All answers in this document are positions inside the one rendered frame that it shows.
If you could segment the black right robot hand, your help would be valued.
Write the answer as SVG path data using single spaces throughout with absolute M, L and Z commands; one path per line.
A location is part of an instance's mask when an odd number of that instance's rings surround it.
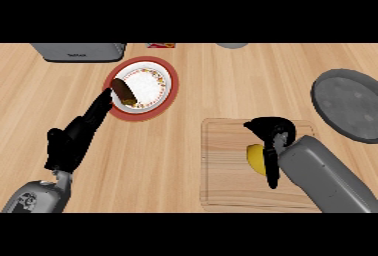
M 294 143 L 295 125 L 282 117 L 258 117 L 243 123 L 243 127 L 251 130 L 263 146 L 263 162 L 265 167 L 267 184 L 271 189 L 277 187 L 279 165 L 277 155 L 282 150 Z

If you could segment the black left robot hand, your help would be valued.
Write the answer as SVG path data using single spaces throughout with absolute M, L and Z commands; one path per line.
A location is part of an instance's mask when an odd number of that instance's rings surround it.
M 96 130 L 112 108 L 110 89 L 97 96 L 82 116 L 76 116 L 63 130 L 47 132 L 47 161 L 44 168 L 72 173 L 81 164 Z

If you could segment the yellow lemon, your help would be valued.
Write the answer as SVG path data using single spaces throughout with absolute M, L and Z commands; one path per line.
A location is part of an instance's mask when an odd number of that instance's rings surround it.
M 260 144 L 246 147 L 246 161 L 254 171 L 260 175 L 265 175 L 263 146 Z

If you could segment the wooden cutting board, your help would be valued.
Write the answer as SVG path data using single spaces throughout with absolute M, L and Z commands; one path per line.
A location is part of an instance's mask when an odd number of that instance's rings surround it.
M 319 213 L 305 193 L 280 174 L 271 189 L 246 160 L 246 147 L 263 144 L 246 119 L 208 118 L 200 124 L 200 205 L 208 212 Z

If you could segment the dark grey pan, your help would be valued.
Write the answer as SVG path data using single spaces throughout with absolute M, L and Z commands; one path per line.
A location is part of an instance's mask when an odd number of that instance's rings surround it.
M 350 69 L 330 69 L 316 78 L 311 103 L 332 129 L 351 140 L 378 144 L 378 80 Z

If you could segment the brown sausage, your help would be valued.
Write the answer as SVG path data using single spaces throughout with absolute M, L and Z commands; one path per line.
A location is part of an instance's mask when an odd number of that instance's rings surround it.
M 112 80 L 110 88 L 119 98 L 121 103 L 124 105 L 133 106 L 137 103 L 137 99 L 128 85 L 119 78 L 115 78 Z

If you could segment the red round placemat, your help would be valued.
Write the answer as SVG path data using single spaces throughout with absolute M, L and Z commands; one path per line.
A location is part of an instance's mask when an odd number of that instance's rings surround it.
M 141 56 L 124 61 L 109 73 L 103 88 L 112 82 L 130 87 L 136 103 L 124 105 L 110 92 L 109 113 L 125 121 L 144 121 L 158 116 L 169 107 L 178 90 L 178 77 L 171 64 L 158 57 Z

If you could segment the white patterned plate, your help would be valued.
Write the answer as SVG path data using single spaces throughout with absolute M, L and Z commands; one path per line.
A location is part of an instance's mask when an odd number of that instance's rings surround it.
M 115 107 L 128 114 L 152 111 L 165 101 L 171 90 L 171 75 L 164 66 L 152 61 L 128 64 L 115 75 L 128 85 L 137 103 L 124 105 L 115 93 L 110 93 Z

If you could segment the grey toaster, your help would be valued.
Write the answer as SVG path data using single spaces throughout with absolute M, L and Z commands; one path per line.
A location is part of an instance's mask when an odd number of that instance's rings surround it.
M 116 62 L 122 59 L 125 43 L 32 43 L 48 62 Z

